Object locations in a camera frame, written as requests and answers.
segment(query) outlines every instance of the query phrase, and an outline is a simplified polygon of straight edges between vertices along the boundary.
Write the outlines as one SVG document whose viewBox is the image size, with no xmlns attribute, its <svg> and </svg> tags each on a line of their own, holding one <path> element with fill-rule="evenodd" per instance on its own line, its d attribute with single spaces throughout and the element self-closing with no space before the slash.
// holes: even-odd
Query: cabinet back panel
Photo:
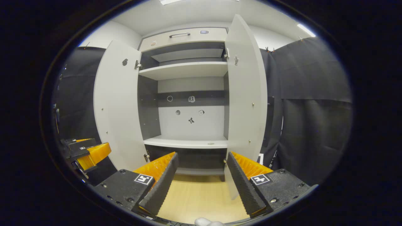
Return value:
<svg viewBox="0 0 402 226">
<path fill-rule="evenodd" d="M 167 139 L 221 139 L 224 133 L 224 106 L 159 107 L 159 119 L 161 133 Z"/>
</svg>

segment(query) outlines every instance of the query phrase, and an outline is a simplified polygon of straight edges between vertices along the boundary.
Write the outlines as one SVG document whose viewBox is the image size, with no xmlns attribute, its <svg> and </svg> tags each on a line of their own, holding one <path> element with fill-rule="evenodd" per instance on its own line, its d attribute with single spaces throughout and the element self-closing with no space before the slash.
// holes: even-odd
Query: dark gray panel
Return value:
<svg viewBox="0 0 402 226">
<path fill-rule="evenodd" d="M 225 93 L 224 137 L 226 139 L 229 139 L 229 73 L 228 72 L 224 76 L 224 93 Z"/>
<path fill-rule="evenodd" d="M 188 50 L 188 49 L 225 49 L 224 42 L 193 42 L 193 43 L 184 43 L 177 45 L 165 46 L 157 49 L 152 49 L 149 51 L 145 51 L 142 55 L 154 56 L 162 53 L 170 53 L 174 51 L 180 50 Z"/>
<path fill-rule="evenodd" d="M 141 55 L 140 63 L 142 65 L 141 70 L 160 66 L 157 60 L 145 54 Z"/>
<path fill-rule="evenodd" d="M 168 96 L 172 96 L 173 101 L 169 102 Z M 189 102 L 190 96 L 195 97 L 195 102 Z M 224 104 L 223 90 L 158 93 L 159 107 L 223 106 Z"/>
<path fill-rule="evenodd" d="M 177 152 L 180 168 L 195 170 L 223 170 L 225 167 L 223 160 L 226 157 L 227 148 L 212 148 L 205 150 L 192 148 L 170 148 L 147 144 L 145 145 L 145 148 L 150 155 L 151 161 L 166 154 Z"/>
<path fill-rule="evenodd" d="M 191 63 L 191 62 L 226 62 L 222 58 L 190 58 L 181 60 L 170 60 L 165 62 L 160 62 L 159 66 L 170 65 L 170 64 L 181 64 L 181 63 Z"/>
<path fill-rule="evenodd" d="M 139 75 L 137 98 L 142 138 L 159 136 L 158 81 Z"/>
</svg>

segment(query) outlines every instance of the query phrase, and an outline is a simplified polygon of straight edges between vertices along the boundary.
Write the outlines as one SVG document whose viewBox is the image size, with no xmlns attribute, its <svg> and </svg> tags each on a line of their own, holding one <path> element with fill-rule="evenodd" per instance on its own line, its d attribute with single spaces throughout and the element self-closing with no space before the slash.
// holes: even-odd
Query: drawer handle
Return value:
<svg viewBox="0 0 402 226">
<path fill-rule="evenodd" d="M 190 33 L 180 33 L 180 34 L 175 34 L 175 35 L 190 35 Z"/>
</svg>

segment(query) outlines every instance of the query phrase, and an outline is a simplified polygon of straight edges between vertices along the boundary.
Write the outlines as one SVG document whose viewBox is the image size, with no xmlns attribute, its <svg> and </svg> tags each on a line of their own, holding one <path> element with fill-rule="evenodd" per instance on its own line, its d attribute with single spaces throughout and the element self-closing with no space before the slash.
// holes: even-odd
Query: white glove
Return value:
<svg viewBox="0 0 402 226">
<path fill-rule="evenodd" d="M 197 218 L 194 221 L 196 226 L 225 226 L 222 222 L 219 221 L 210 221 L 206 218 Z"/>
</svg>

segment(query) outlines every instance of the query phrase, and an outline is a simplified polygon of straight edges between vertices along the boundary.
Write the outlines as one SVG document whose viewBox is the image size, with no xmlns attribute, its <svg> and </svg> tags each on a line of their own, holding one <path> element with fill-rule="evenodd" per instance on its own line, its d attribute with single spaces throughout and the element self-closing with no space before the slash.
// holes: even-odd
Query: white wall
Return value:
<svg viewBox="0 0 402 226">
<path fill-rule="evenodd" d="M 112 40 L 123 42 L 135 49 L 138 48 L 141 36 L 120 23 L 109 21 L 90 34 L 80 46 L 107 48 Z"/>
<path fill-rule="evenodd" d="M 190 28 L 190 27 L 228 27 L 230 28 L 230 25 L 232 23 L 229 22 L 199 22 L 199 23 L 187 23 L 187 24 L 182 24 L 182 25 L 176 25 L 172 27 L 167 27 L 164 29 L 160 29 L 157 31 L 154 31 L 152 33 L 146 34 L 143 37 L 150 36 L 156 33 L 164 32 L 164 31 L 169 31 L 169 30 L 175 30 L 175 29 L 184 29 L 184 28 Z M 260 28 L 260 27 L 255 27 L 255 26 L 249 26 L 251 31 L 254 33 L 254 37 L 257 41 L 258 47 L 261 49 L 265 49 L 265 47 L 268 47 L 269 50 L 272 50 L 272 48 L 278 49 L 284 45 L 287 45 L 289 43 L 294 42 L 295 40 L 280 35 L 276 32 Z"/>
</svg>

